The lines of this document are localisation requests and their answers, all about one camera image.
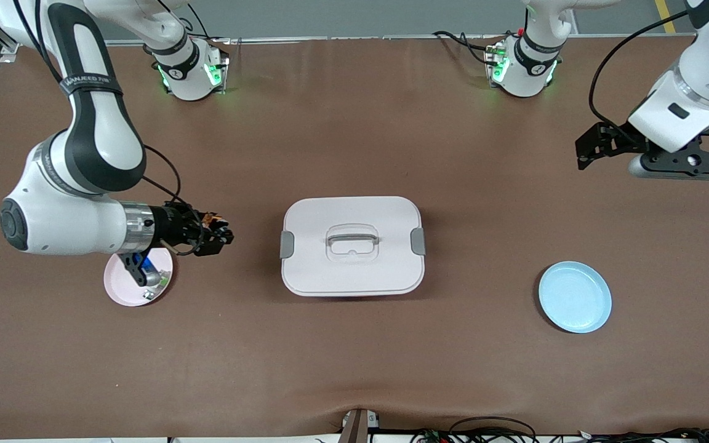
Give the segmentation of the light blue round plate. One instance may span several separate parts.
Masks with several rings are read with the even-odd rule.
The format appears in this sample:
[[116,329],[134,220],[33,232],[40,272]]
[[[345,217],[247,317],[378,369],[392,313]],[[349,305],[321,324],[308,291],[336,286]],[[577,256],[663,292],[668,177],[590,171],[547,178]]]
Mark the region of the light blue round plate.
[[541,275],[538,298],[546,317],[568,333],[593,333],[611,316],[607,281],[593,267],[578,261],[549,266]]

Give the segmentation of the white lidded storage box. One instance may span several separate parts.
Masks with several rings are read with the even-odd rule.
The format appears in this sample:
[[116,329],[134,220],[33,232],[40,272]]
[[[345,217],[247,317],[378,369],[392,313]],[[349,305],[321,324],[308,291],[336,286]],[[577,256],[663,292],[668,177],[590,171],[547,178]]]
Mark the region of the white lidded storage box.
[[[326,243],[342,224],[372,225],[380,242]],[[425,256],[411,251],[410,232],[422,227],[419,208],[401,196],[302,199],[292,204],[282,231],[295,236],[295,252],[281,259],[284,285],[301,297],[374,297],[414,291],[425,277]]]

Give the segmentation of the brown table cover sheet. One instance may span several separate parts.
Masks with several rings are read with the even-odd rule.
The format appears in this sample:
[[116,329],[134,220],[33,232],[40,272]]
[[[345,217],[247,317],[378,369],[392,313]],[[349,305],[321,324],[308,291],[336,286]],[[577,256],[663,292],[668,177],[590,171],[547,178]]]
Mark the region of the brown table cover sheet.
[[[615,39],[571,39],[517,99],[454,43],[231,47],[228,90],[185,103],[138,47],[112,47],[127,111],[182,196],[229,221],[219,255],[177,260],[141,308],[110,300],[104,255],[36,256],[0,230],[0,439],[327,434],[506,416],[541,434],[709,428],[709,182],[638,179],[630,155],[577,170],[591,76]],[[0,65],[0,205],[70,104],[36,53]],[[411,293],[310,299],[281,278],[305,198],[390,194],[421,211]],[[569,333],[538,285],[593,267],[608,321]]]

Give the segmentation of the aluminium table edge rail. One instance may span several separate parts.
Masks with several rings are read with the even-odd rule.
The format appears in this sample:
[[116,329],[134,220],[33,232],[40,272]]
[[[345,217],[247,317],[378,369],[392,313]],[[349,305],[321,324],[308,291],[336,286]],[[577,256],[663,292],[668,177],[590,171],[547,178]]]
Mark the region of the aluminium table edge rail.
[[[495,41],[504,38],[503,34],[467,34],[470,40]],[[569,39],[575,38],[622,38],[627,34],[572,34]],[[695,33],[646,33],[642,36],[651,38],[670,38],[695,36]],[[280,38],[213,38],[211,42],[222,43],[223,45],[248,45],[248,44],[283,44],[306,41],[349,41],[349,40],[426,40],[436,39],[439,36],[433,34],[385,34],[384,36],[302,36],[302,37],[280,37]],[[105,39],[107,47],[140,47],[143,41],[139,39]]]

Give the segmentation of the pale pink round plate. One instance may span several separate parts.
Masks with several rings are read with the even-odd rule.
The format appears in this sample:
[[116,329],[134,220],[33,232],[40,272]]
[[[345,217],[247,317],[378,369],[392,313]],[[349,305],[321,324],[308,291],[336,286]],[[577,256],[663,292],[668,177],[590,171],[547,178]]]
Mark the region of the pale pink round plate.
[[[169,270],[174,272],[174,256],[167,249],[153,249],[148,258],[159,270]],[[143,299],[144,288],[140,288],[124,269],[118,256],[111,256],[103,275],[103,283],[110,299],[122,306],[145,306],[156,301],[149,302]]]

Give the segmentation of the brown wedge bracket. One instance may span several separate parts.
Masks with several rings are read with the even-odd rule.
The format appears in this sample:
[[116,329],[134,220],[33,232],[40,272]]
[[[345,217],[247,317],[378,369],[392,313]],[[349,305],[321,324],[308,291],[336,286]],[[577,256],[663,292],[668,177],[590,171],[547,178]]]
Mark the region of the brown wedge bracket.
[[371,431],[380,428],[379,415],[374,410],[349,410],[342,420],[337,443],[369,443]]

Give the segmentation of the green and white switch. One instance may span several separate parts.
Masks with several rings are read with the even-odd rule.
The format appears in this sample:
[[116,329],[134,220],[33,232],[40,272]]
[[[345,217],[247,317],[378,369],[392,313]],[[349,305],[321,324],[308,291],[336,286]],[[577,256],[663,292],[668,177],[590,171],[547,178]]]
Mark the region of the green and white switch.
[[156,276],[156,280],[150,282],[148,286],[144,287],[144,292],[142,294],[143,299],[151,302],[160,297],[160,295],[163,294],[166,289],[168,289],[171,278],[171,271],[159,270],[158,275]]

